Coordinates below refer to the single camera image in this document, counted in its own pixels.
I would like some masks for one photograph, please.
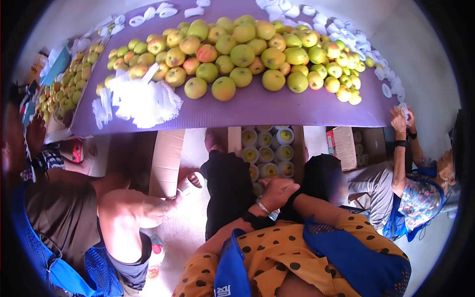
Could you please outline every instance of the blue vest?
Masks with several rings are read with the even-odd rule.
[[[13,191],[12,220],[25,254],[38,275],[70,293],[90,296],[122,296],[123,289],[105,247],[91,247],[84,254],[87,279],[84,280],[62,259],[61,251],[53,253],[33,230],[25,209],[24,183]]]

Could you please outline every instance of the purple table cover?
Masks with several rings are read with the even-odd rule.
[[[125,14],[125,29],[111,37],[104,52],[100,55],[97,65],[91,74],[84,96],[76,110],[75,119],[71,126],[77,136],[97,134],[129,133],[139,131],[156,131],[165,129],[199,128],[199,127],[228,127],[248,125],[314,125],[314,126],[359,126],[383,127],[390,125],[389,110],[399,102],[396,96],[386,98],[381,85],[387,80],[379,81],[374,69],[367,68],[360,73],[362,102],[358,105],[340,102],[335,94],[328,93],[324,88],[314,91],[307,88],[296,94],[284,86],[277,92],[267,91],[261,83],[262,74],[253,76],[250,85],[237,88],[236,95],[230,101],[221,102],[211,94],[211,85],[208,84],[206,94],[197,100],[185,96],[184,84],[176,89],[183,102],[180,115],[163,124],[149,129],[139,129],[132,123],[132,119],[125,121],[115,116],[117,107],[113,106],[114,118],[102,130],[95,123],[92,112],[92,101],[97,98],[95,89],[98,83],[114,71],[107,69],[108,54],[113,48],[127,46],[133,38],[142,41],[147,36],[161,34],[165,29],[176,28],[183,21],[192,22],[203,19],[207,23],[215,23],[220,17],[229,17],[234,20],[242,15],[250,14],[255,19],[268,20],[268,14],[261,10],[254,0],[223,1],[213,0],[209,7],[204,8],[203,16],[184,17],[184,11],[196,7],[194,0],[169,1],[178,9],[172,17],[161,19],[156,15],[138,27],[129,25],[130,18],[143,15],[149,6],[129,11]],[[294,21],[302,20],[312,24],[312,18],[302,12]]]

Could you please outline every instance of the floral shirt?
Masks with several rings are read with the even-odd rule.
[[[436,169],[437,161],[423,156],[421,167]],[[412,232],[416,227],[435,217],[442,203],[442,197],[438,189],[432,184],[411,179],[411,177],[414,177],[428,180],[430,177],[418,173],[410,173],[406,176],[406,185],[398,211],[405,216],[408,232]]]

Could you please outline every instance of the silver bangle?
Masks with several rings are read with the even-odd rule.
[[[261,201],[260,201],[261,197],[262,197],[262,195],[259,196],[259,198],[256,199],[256,204],[260,209],[262,209],[263,212],[265,212],[267,215],[269,215],[270,211],[268,211],[267,208],[261,203]]]

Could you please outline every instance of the gray pants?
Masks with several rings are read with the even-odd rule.
[[[367,193],[370,201],[370,223],[376,230],[384,227],[392,209],[392,170],[389,162],[345,172],[348,194]]]

